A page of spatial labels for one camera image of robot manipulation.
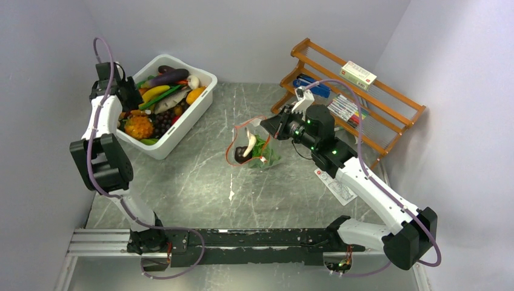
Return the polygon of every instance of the red wire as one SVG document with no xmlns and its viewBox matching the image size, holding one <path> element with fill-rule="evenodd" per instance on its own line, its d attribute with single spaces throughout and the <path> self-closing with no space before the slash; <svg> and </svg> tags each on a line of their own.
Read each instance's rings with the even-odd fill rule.
<svg viewBox="0 0 514 291">
<path fill-rule="evenodd" d="M 168 264 L 172 262 L 171 254 L 172 254 L 172 243 L 168 242 L 168 258 L 167 258 Z"/>
</svg>

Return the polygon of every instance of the clear plastic bag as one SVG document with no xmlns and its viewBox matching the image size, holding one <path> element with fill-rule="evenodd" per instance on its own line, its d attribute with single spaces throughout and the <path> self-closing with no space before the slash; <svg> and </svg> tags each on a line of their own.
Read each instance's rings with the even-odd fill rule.
<svg viewBox="0 0 514 291">
<path fill-rule="evenodd" d="M 260 126 L 265 119 L 257 116 L 234 126 L 234 138 L 225 152 L 225 159 L 230 165 L 266 169 L 282 162 L 277 140 Z"/>
</svg>

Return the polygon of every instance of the white plastic bin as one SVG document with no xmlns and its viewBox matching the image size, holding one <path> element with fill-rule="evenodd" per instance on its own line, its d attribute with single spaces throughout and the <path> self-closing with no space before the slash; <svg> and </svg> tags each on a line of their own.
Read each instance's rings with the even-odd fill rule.
<svg viewBox="0 0 514 291">
<path fill-rule="evenodd" d="M 175 124 L 161 137 L 154 145 L 145 145 L 135 138 L 127 135 L 121 130 L 117 130 L 117 136 L 124 141 L 131 143 L 140 151 L 146 153 L 155 159 L 166 158 L 172 150 L 176 147 L 178 142 L 184 138 L 185 134 L 195 125 L 200 117 L 212 104 L 212 90 L 218 83 L 215 75 L 201 69 L 192 67 L 181 60 L 174 58 L 170 55 L 159 55 L 152 59 L 143 69 L 135 74 L 134 81 L 146 80 L 150 75 L 157 75 L 157 68 L 160 65 L 169 65 L 175 69 L 187 69 L 190 75 L 195 75 L 200 79 L 200 86 L 207 86 L 202 95 L 193 102 L 193 104 L 180 116 Z"/>
</svg>

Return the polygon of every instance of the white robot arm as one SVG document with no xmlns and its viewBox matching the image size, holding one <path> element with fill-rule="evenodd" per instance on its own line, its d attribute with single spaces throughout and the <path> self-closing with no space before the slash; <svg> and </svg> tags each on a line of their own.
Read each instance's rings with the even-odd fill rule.
<svg viewBox="0 0 514 291">
<path fill-rule="evenodd" d="M 367 166 L 363 169 L 356 152 L 335 137 L 335 120 L 327 107 L 311 105 L 310 90 L 298 88 L 296 95 L 300 105 L 283 107 L 278 115 L 262 121 L 261 126 L 278 140 L 292 138 L 293 142 L 310 149 L 312 160 L 321 170 L 360 196 L 384 221 L 385 225 L 349 217 L 341 221 L 337 232 L 346 244 L 383 250 L 394 265 L 410 269 L 433 246 L 432 239 L 419 223 L 435 239 L 436 213 L 429 207 L 419 209 L 382 182 Z"/>
<path fill-rule="evenodd" d="M 92 114 L 89 124 L 81 140 L 70 144 L 70 152 L 87 188 L 97 190 L 99 194 L 113 201 L 130 223 L 131 243 L 127 248 L 139 254 L 161 250 L 166 245 L 164 232 L 151 227 L 162 224 L 139 195 L 130 193 L 132 164 L 115 136 L 119 115 L 123 111 L 137 109 L 142 102 L 141 95 L 135 89 L 131 77 L 121 78 L 115 70 L 111 95 L 101 104 L 106 90 L 106 77 L 110 72 L 109 63 L 98 64 L 96 69 L 99 81 L 93 85 L 90 95 Z M 92 158 L 88 160 L 87 150 L 93 131 L 95 138 L 91 142 Z M 88 164 L 91 165 L 100 190 L 89 178 Z"/>
</svg>

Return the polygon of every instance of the white box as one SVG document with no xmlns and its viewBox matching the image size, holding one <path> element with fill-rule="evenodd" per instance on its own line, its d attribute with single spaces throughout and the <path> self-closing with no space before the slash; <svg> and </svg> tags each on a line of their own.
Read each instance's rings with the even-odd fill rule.
<svg viewBox="0 0 514 291">
<path fill-rule="evenodd" d="M 169 65 L 175 69 L 187 69 L 190 75 L 195 75 L 200 79 L 200 86 L 207 86 L 203 93 L 193 104 L 180 116 L 175 124 L 161 137 L 154 145 L 145 145 L 135 138 L 127 135 L 121 130 L 116 131 L 116 135 L 122 140 L 130 143 L 140 151 L 155 159 L 166 158 L 176 147 L 178 142 L 184 138 L 185 134 L 195 125 L 200 117 L 212 104 L 212 90 L 218 83 L 215 75 L 201 69 L 192 67 L 181 60 L 170 55 L 159 55 L 152 59 L 143 69 L 140 69 L 133 78 L 134 82 L 143 81 L 150 75 L 157 74 L 160 65 Z"/>
<path fill-rule="evenodd" d="M 339 75 L 359 86 L 363 90 L 368 90 L 369 86 L 371 86 L 376 79 L 375 75 L 371 74 L 354 62 L 347 62 L 344 64 Z"/>
</svg>

